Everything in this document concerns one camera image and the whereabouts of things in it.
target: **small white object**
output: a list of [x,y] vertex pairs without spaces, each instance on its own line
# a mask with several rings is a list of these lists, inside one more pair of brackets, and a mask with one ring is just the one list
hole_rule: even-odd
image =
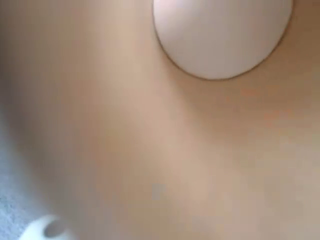
[[29,224],[19,240],[73,240],[72,234],[54,215],[46,215]]
[[289,22],[293,0],[153,0],[164,51],[187,73],[232,78],[262,62]]

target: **gray fabric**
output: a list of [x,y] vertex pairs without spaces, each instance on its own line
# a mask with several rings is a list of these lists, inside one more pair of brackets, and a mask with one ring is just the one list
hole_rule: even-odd
[[44,211],[27,187],[8,139],[0,120],[0,240],[17,240],[28,223]]

